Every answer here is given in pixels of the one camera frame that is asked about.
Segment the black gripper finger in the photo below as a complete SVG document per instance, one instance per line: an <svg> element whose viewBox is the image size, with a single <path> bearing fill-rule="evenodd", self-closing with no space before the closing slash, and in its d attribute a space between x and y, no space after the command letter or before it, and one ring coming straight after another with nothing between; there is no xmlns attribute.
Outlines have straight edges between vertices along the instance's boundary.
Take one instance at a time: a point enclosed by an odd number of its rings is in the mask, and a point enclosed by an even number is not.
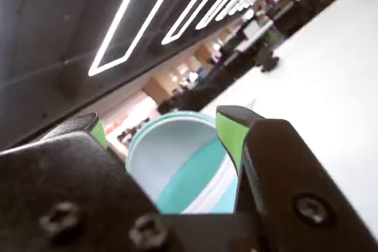
<svg viewBox="0 0 378 252"><path fill-rule="evenodd" d="M155 205L101 144L96 113L1 153L2 251L176 251Z"/></svg>
<svg viewBox="0 0 378 252"><path fill-rule="evenodd" d="M234 210L253 224L253 251L376 251L377 241L286 120L219 106L216 131L238 177Z"/></svg>

